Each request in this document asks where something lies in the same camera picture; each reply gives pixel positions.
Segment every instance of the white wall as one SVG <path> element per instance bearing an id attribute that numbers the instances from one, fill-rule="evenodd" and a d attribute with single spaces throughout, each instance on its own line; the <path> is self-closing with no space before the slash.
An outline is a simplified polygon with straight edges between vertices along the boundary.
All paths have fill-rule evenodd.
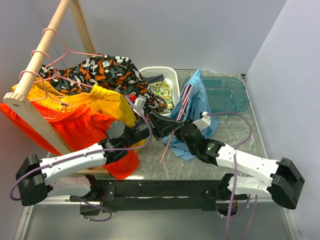
<path id="1" fill-rule="evenodd" d="M 320 1 L 288 0 L 245 78 L 270 158 L 305 177 L 295 216 L 304 240 L 320 239 Z"/>
<path id="2" fill-rule="evenodd" d="M 48 25 L 60 0 L 29 0 Z M 82 0 L 97 52 L 130 57 L 138 68 L 247 73 L 286 0 Z M 59 30 L 83 51 L 68 11 Z M 58 41 L 60 54 L 64 48 Z M 63 61 L 73 67 L 79 55 Z"/>
<path id="3" fill-rule="evenodd" d="M 30 61 L 36 49 L 43 26 L 28 1 L 5 1 L 0 7 L 0 97 L 11 92 L 18 83 L 19 73 Z M 56 58 L 57 52 L 49 52 Z M 20 202 L 9 199 L 15 175 L 24 159 L 44 151 L 26 137 L 0 112 L 0 238 L 13 239 L 21 217 Z"/>

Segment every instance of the red-orange clothing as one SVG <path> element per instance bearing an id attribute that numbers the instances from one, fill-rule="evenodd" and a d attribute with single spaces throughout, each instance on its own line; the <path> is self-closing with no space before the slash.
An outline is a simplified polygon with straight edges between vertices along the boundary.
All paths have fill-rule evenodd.
<path id="1" fill-rule="evenodd" d="M 87 148 L 106 137 L 105 131 L 115 120 L 114 117 L 93 111 L 85 104 L 72 112 L 60 112 L 44 107 L 36 102 L 32 105 L 47 118 L 57 133 L 70 145 L 74 151 Z M 41 135 L 19 117 L 7 104 L 0 104 L 0 110 L 29 138 L 45 150 L 61 155 Z M 138 167 L 137 154 L 130 150 L 128 154 L 117 162 L 104 166 L 116 179 L 122 180 L 130 176 Z"/>

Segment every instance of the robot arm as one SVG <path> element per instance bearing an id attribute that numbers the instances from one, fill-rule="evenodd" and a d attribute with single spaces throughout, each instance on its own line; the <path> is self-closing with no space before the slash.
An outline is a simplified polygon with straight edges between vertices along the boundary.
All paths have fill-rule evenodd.
<path id="1" fill-rule="evenodd" d="M 195 122 L 175 121 L 158 115 L 153 110 L 147 117 L 152 127 L 152 134 L 157 140 L 175 131 L 177 139 L 186 143 L 191 154 L 202 162 L 234 169 L 234 149 L 223 142 L 202 136 L 201 130 L 210 125 L 210 117 L 205 113 L 202 114 L 202 119 Z M 78 178 L 67 176 L 83 169 L 118 161 L 127 154 L 126 150 L 105 151 L 105 149 L 127 148 L 149 137 L 149 134 L 149 129 L 142 119 L 132 128 L 121 121 L 115 121 L 106 131 L 107 137 L 88 148 L 41 160 L 38 160 L 36 155 L 28 157 L 17 173 L 17 179 L 38 166 L 49 164 L 51 167 L 30 175 L 18 185 L 22 205 L 29 206 L 41 202 L 46 197 L 62 195 L 84 197 L 88 201 L 96 199 L 100 187 L 94 176 L 86 175 Z M 236 195 L 272 197 L 282 207 L 296 208 L 305 180 L 291 160 L 286 158 L 281 161 L 270 160 L 239 150 L 236 156 L 238 170 L 250 175 L 238 177 Z M 233 175 L 229 174 L 227 179 L 228 184 L 224 186 L 223 192 L 231 193 Z"/>

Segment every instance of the yellow shirt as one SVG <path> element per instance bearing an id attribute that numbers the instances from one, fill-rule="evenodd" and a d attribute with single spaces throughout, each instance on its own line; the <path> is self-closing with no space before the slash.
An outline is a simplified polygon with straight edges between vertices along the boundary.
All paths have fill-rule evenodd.
<path id="1" fill-rule="evenodd" d="M 12 87 L 12 91 L 15 91 L 18 85 Z M 46 97 L 44 91 L 44 86 L 46 91 L 51 98 Z M 118 92 L 107 90 L 99 85 L 94 85 L 91 92 L 82 92 L 76 95 L 65 95 L 58 92 L 54 87 L 50 85 L 47 81 L 34 83 L 31 90 L 27 96 L 29 100 L 39 99 L 36 102 L 44 107 L 52 110 L 61 112 L 73 112 L 75 107 L 79 107 L 82 104 L 86 104 L 92 110 L 116 118 L 119 121 L 124 122 L 129 127 L 132 127 L 137 121 L 132 108 L 130 107 L 127 100 Z M 59 100 L 63 103 L 68 103 L 70 105 L 62 105 Z M 142 140 L 133 145 L 133 147 L 138 147 L 143 145 L 146 140 Z"/>

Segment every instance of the wooden clothes rack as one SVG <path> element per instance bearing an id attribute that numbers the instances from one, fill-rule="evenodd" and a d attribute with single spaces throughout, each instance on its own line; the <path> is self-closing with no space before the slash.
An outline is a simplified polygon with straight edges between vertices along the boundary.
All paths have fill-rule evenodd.
<path id="1" fill-rule="evenodd" d="M 76 27 L 78 29 L 81 41 L 86 53 L 96 53 L 92 42 L 85 16 L 79 0 L 61 0 L 57 7 L 48 28 L 58 30 L 61 22 L 70 8 Z M 54 31 L 45 31 L 36 50 L 48 53 L 56 33 Z M 41 65 L 45 60 L 45 55 L 35 52 L 32 56 L 26 71 L 39 72 Z M 72 148 L 56 132 L 49 122 L 37 111 L 37 109 L 28 101 L 27 96 L 36 79 L 36 75 L 24 72 L 17 88 L 14 92 L 8 92 L 4 98 L 5 102 L 16 114 L 18 114 L 26 123 L 28 123 L 37 133 L 39 133 L 48 143 L 50 143 L 62 155 L 68 154 Z M 106 170 L 95 170 L 92 173 L 106 173 Z"/>

